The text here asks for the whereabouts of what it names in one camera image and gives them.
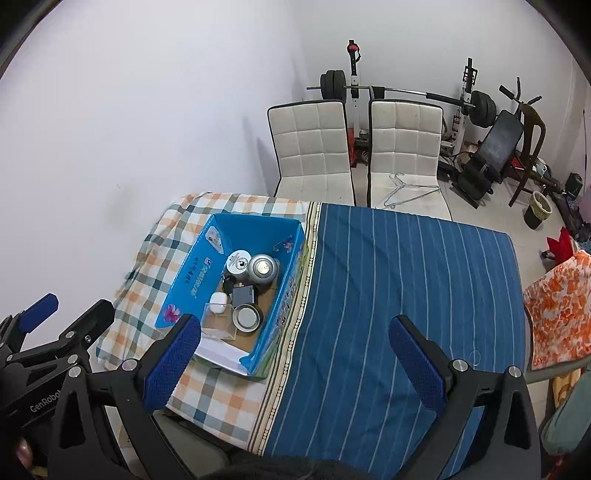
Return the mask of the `clear acrylic cube box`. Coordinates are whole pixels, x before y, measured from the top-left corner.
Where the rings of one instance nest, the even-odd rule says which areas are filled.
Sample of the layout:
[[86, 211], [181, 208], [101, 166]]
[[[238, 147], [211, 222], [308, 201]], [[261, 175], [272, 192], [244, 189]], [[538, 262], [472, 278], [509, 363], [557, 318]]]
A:
[[233, 341], [236, 336], [235, 323], [232, 320], [233, 307], [231, 304], [206, 303], [204, 315], [201, 318], [201, 331], [206, 337]]

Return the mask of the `white earbuds case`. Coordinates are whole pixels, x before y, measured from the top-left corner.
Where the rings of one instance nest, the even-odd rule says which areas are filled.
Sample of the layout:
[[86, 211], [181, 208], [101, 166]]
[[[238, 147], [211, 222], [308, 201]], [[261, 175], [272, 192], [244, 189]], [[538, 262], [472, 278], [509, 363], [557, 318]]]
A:
[[208, 302], [208, 310], [214, 315], [221, 315], [225, 312], [228, 306], [228, 294], [224, 292], [215, 291], [211, 294], [211, 299]]

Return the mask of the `black car key bunch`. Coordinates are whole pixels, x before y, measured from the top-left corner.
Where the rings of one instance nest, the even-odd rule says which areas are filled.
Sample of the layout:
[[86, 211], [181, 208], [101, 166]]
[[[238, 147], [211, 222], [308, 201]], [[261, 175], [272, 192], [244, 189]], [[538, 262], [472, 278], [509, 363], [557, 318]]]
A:
[[233, 288], [235, 288], [235, 278], [232, 276], [224, 276], [221, 283], [222, 292], [226, 295], [231, 295]]

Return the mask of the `small round metal tin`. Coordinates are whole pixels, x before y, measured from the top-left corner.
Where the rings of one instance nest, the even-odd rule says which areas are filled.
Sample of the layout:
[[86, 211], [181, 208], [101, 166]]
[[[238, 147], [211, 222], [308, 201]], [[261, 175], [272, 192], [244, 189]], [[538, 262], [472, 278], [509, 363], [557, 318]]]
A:
[[263, 322], [263, 314], [255, 304], [245, 303], [235, 307], [232, 312], [232, 323], [238, 331], [250, 334]]

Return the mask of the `grey power adapter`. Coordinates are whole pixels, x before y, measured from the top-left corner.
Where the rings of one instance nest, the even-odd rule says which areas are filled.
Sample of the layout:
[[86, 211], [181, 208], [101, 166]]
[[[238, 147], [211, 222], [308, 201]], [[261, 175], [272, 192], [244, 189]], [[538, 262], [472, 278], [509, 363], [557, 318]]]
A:
[[240, 305], [256, 304], [257, 292], [253, 285], [235, 285], [231, 294], [231, 303], [233, 308]]

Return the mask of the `silver metal canister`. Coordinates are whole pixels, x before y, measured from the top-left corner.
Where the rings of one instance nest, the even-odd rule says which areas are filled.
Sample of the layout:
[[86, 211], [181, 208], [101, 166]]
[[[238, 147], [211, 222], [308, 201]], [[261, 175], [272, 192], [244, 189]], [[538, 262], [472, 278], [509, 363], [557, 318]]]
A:
[[267, 254], [256, 254], [246, 266], [249, 283], [256, 286], [269, 286], [279, 275], [280, 263]]

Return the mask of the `white round jar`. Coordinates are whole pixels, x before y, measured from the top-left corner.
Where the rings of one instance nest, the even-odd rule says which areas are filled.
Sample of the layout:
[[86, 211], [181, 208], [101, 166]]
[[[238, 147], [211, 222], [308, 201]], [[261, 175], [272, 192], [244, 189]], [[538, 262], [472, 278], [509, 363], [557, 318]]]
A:
[[238, 282], [245, 281], [249, 277], [247, 269], [250, 260], [252, 260], [252, 256], [249, 251], [243, 249], [232, 251], [224, 264], [225, 274]]

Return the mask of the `plaid checkered tablecloth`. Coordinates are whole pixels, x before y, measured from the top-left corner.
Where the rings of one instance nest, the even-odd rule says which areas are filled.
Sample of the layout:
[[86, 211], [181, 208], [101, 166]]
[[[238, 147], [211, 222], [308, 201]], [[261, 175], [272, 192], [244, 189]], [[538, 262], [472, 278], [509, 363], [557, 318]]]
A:
[[263, 324], [249, 348], [204, 336], [168, 400], [170, 410], [218, 439], [263, 454], [287, 383], [321, 266], [320, 202], [200, 193], [171, 205], [144, 239], [96, 344], [103, 369], [142, 357], [184, 314], [204, 318], [234, 251], [280, 264], [260, 297]]

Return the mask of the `orange floral cloth chair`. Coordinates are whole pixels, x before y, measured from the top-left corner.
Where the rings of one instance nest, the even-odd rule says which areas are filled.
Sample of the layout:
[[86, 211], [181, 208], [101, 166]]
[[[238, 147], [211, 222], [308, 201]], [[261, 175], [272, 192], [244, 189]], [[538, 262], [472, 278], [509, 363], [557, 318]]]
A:
[[590, 354], [590, 255], [575, 252], [524, 291], [532, 324], [531, 369]]

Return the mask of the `blue striped tablecloth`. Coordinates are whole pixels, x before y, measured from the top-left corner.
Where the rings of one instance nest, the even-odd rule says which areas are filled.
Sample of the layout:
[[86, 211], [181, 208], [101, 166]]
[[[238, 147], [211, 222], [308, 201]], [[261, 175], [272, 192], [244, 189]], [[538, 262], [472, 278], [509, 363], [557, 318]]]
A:
[[510, 237], [325, 205], [310, 296], [264, 453], [394, 477], [435, 418], [390, 346], [398, 315], [452, 359], [494, 372], [523, 366], [525, 311]]

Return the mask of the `blue cardboard milk box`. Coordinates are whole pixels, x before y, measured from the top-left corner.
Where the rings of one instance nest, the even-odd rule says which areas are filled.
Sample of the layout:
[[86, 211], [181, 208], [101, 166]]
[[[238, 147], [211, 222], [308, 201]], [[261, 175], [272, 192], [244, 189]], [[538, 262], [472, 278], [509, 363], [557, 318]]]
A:
[[296, 296], [304, 253], [297, 219], [211, 215], [166, 294], [155, 325], [195, 316], [197, 356], [229, 372], [264, 378]]

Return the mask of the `red cloth item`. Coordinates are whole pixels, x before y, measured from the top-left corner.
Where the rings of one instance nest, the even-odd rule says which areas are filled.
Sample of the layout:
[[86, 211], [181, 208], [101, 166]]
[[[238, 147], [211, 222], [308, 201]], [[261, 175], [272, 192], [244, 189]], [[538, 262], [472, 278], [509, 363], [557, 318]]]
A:
[[542, 260], [552, 261], [555, 265], [564, 263], [576, 251], [576, 246], [566, 227], [561, 228], [557, 239], [548, 237], [546, 241], [548, 248], [540, 254], [540, 257]]

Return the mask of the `black waste bin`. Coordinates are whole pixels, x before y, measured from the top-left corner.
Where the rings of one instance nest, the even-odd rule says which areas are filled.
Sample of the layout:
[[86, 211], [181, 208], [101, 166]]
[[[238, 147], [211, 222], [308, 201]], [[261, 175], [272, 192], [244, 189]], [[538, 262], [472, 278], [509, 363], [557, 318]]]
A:
[[536, 230], [552, 213], [553, 209], [547, 197], [536, 191], [530, 196], [524, 221], [530, 229]]

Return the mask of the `black small appliance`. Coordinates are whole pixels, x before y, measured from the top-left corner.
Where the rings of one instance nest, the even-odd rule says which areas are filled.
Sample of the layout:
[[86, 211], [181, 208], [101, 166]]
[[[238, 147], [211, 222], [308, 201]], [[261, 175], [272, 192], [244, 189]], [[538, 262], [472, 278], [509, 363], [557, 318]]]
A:
[[567, 197], [576, 200], [583, 185], [584, 183], [581, 175], [576, 172], [571, 172], [565, 183], [565, 193], [567, 194]]

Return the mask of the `black weight bench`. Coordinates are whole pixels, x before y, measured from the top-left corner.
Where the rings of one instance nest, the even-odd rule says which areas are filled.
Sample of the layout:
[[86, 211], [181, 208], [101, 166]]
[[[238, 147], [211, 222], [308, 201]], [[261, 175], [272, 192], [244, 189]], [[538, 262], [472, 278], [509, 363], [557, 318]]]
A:
[[513, 157], [523, 131], [521, 121], [509, 111], [502, 110], [452, 182], [453, 190], [473, 208], [478, 209], [483, 196], [492, 192], [494, 182], [502, 182], [502, 170]]

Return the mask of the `left white padded chair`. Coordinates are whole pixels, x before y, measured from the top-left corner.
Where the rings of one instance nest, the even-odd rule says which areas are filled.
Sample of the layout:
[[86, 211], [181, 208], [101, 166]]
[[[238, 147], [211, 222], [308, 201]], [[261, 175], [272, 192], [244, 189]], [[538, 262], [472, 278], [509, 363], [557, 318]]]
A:
[[344, 103], [276, 105], [267, 110], [267, 121], [280, 175], [276, 197], [356, 204]]

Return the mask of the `white padded chair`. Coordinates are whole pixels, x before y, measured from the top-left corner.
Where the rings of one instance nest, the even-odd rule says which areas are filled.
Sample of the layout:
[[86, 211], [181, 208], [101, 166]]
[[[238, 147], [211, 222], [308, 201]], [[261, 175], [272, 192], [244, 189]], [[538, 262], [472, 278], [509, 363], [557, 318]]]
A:
[[441, 107], [406, 100], [373, 100], [369, 106], [370, 164], [367, 204], [370, 208], [452, 219], [441, 191], [386, 209], [384, 197], [394, 188], [391, 173], [437, 177], [444, 126]]
[[276, 105], [267, 110], [267, 121], [280, 175], [276, 197], [356, 204], [344, 103]]

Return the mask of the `right white padded chair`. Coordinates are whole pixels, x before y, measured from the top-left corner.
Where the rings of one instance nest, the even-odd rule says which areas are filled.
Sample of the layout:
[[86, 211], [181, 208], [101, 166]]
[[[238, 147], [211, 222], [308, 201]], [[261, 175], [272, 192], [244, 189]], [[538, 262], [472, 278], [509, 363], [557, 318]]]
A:
[[373, 100], [369, 106], [370, 164], [367, 204], [370, 208], [452, 219], [441, 191], [386, 209], [384, 197], [394, 188], [391, 173], [437, 177], [444, 126], [441, 107], [406, 100]]

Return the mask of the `brown wooden chair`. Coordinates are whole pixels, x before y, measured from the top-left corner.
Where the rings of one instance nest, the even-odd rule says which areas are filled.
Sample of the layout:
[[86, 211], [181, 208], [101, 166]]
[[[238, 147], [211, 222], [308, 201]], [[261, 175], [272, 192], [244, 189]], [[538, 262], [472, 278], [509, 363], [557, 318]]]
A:
[[543, 194], [555, 191], [557, 188], [557, 183], [553, 178], [547, 178], [544, 174], [537, 174], [533, 171], [547, 132], [544, 121], [533, 107], [533, 104], [538, 100], [540, 97], [535, 97], [527, 103], [521, 102], [516, 112], [517, 119], [523, 120], [523, 145], [521, 152], [515, 152], [504, 166], [504, 177], [519, 181], [519, 185], [509, 201], [510, 207], [514, 205], [522, 191], [532, 193], [532, 190], [526, 188], [529, 179], [533, 179], [543, 186]]

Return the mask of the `barbell with black plates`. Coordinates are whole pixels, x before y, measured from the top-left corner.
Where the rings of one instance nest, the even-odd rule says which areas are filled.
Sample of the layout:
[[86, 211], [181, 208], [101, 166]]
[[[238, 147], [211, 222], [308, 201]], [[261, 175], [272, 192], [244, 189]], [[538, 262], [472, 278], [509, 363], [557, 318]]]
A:
[[427, 100], [459, 107], [461, 113], [467, 116], [473, 125], [481, 128], [491, 127], [497, 119], [497, 105], [494, 100], [488, 94], [476, 90], [469, 94], [469, 100], [465, 100], [464, 98], [453, 98], [432, 92], [383, 86], [348, 85], [346, 83], [345, 72], [342, 70], [325, 71], [320, 76], [320, 84], [318, 86], [308, 86], [307, 89], [320, 90], [324, 99], [341, 100], [343, 102], [346, 102], [348, 94], [353, 92], [353, 90], [367, 90], [377, 100], [383, 100], [387, 93], [423, 97]]

